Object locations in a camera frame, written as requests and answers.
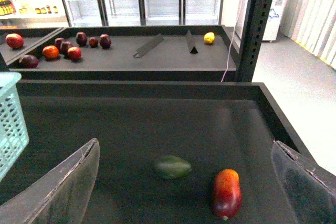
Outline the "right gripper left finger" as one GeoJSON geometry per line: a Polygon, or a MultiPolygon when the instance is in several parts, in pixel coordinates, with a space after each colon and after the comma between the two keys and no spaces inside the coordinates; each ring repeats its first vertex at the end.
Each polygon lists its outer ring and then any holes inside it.
{"type": "Polygon", "coordinates": [[[99,141],[93,138],[1,205],[1,223],[82,223],[99,159],[99,141]]]}

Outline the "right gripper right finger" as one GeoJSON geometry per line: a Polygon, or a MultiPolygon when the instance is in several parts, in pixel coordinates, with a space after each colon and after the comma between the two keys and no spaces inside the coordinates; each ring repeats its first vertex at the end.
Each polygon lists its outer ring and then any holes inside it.
{"type": "Polygon", "coordinates": [[[271,160],[295,223],[335,223],[334,174],[281,141],[271,160]]]}

